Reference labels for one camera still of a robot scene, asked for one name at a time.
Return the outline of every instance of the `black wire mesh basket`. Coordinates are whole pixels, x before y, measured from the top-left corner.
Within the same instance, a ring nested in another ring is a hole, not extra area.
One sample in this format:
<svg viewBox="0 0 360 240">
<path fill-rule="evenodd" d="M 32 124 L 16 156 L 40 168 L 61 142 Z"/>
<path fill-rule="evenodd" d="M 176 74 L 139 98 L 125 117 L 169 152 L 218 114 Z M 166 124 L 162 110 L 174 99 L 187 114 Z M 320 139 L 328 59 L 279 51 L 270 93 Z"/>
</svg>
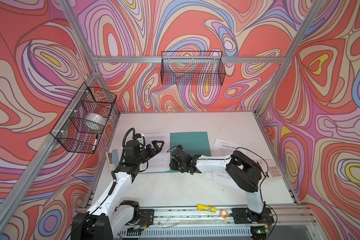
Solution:
<svg viewBox="0 0 360 240">
<path fill-rule="evenodd" d="M 51 134 L 68 152 L 95 153 L 116 98 L 108 90 L 86 86 L 67 121 Z"/>
<path fill-rule="evenodd" d="M 223 85 L 225 68 L 221 51 L 162 51 L 164 85 Z"/>
</svg>

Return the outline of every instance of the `teal folder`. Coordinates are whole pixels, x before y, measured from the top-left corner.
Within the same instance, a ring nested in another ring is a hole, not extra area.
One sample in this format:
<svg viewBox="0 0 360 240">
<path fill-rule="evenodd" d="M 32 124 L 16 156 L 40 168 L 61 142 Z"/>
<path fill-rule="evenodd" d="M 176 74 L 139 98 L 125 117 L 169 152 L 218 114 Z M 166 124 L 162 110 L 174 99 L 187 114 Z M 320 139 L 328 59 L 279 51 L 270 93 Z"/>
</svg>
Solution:
<svg viewBox="0 0 360 240">
<path fill-rule="evenodd" d="M 211 156 L 207 132 L 171 132 L 170 147 L 173 148 L 170 151 L 173 151 L 177 145 L 182 145 L 184 151 L 190 156 L 196 154 Z"/>
</svg>

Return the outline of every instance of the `glue stick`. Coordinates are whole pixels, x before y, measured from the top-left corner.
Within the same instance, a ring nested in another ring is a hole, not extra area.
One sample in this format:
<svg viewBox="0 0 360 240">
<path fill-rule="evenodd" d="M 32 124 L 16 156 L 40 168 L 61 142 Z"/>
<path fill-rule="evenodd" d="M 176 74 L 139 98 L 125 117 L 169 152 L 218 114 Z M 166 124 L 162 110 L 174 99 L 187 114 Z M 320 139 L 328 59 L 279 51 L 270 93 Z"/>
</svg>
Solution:
<svg viewBox="0 0 360 240">
<path fill-rule="evenodd" d="M 216 212 L 215 207 L 205 206 L 205 205 L 201 205 L 201 204 L 197 204 L 197 210 Z"/>
</svg>

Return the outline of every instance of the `orange tape roll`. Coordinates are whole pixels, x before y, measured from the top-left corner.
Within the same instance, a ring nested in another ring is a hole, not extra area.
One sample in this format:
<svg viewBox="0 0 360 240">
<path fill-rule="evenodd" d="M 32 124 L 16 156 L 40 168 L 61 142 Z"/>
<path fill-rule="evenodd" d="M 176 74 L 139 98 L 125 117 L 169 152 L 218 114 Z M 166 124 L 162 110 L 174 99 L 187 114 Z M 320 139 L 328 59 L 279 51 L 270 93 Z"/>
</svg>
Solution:
<svg viewBox="0 0 360 240">
<path fill-rule="evenodd" d="M 228 212 L 226 210 L 221 210 L 220 217 L 222 219 L 227 219 L 229 217 L 229 214 L 228 214 Z"/>
</svg>

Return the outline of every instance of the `white table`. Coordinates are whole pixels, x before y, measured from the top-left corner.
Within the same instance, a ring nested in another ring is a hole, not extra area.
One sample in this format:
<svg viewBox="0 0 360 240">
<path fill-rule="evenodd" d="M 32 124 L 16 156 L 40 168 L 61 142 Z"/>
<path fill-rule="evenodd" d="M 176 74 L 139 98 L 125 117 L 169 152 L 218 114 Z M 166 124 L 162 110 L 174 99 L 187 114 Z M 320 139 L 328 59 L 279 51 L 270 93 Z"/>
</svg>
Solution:
<svg viewBox="0 0 360 240">
<path fill-rule="evenodd" d="M 252 112 L 121 114 L 110 146 L 110 150 L 118 149 L 119 157 L 122 139 L 131 127 L 136 129 L 136 133 L 208 132 L 211 150 L 219 138 L 238 143 L 264 159 L 273 159 Z M 247 155 L 253 160 L 260 159 L 250 152 Z M 105 164 L 93 201 L 100 197 L 111 180 Z M 293 204 L 282 178 L 264 180 L 262 194 L 267 204 Z M 208 179 L 205 173 L 140 173 L 123 200 L 138 201 L 140 207 L 247 204 L 244 191 Z"/>
</svg>

